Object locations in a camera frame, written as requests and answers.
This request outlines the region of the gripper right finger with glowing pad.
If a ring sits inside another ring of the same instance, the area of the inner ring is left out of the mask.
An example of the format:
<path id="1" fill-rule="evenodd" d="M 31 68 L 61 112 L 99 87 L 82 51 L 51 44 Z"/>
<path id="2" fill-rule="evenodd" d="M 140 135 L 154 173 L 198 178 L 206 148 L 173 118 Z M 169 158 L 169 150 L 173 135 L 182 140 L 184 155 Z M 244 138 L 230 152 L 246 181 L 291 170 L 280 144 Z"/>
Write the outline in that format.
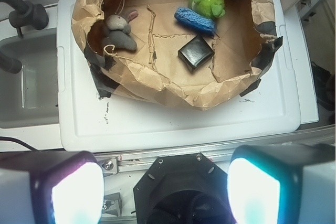
<path id="1" fill-rule="evenodd" d="M 335 146 L 241 145 L 227 192 L 237 223 L 335 223 Z"/>

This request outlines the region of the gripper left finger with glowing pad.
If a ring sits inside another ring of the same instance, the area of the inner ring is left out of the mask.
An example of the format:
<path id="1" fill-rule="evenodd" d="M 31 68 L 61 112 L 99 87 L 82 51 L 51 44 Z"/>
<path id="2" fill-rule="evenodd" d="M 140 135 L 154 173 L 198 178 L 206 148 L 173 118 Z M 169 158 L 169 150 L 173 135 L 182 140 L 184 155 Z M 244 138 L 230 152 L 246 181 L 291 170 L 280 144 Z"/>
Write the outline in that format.
<path id="1" fill-rule="evenodd" d="M 1 223 L 98 223 L 103 198 L 90 152 L 1 153 Z"/>

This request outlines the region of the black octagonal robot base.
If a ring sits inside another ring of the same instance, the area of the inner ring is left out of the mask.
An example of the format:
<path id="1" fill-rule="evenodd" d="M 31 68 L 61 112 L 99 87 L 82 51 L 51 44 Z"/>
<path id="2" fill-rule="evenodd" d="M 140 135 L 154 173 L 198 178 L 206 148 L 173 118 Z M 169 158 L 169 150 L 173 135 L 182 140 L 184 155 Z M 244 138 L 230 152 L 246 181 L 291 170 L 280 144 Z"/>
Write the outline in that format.
<path id="1" fill-rule="evenodd" d="M 138 223 L 235 223 L 227 173 L 202 153 L 158 157 L 133 189 Z"/>

